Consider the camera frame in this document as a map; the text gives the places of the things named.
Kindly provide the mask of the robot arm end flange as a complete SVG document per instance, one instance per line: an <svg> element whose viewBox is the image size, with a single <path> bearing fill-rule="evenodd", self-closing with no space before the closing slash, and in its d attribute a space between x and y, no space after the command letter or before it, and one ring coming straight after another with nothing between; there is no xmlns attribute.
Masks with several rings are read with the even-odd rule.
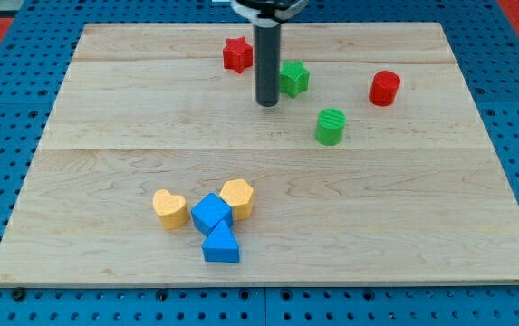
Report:
<svg viewBox="0 0 519 326"><path fill-rule="evenodd" d="M285 23L298 15L308 0L231 0L231 8L254 24L271 21Z"/></svg>

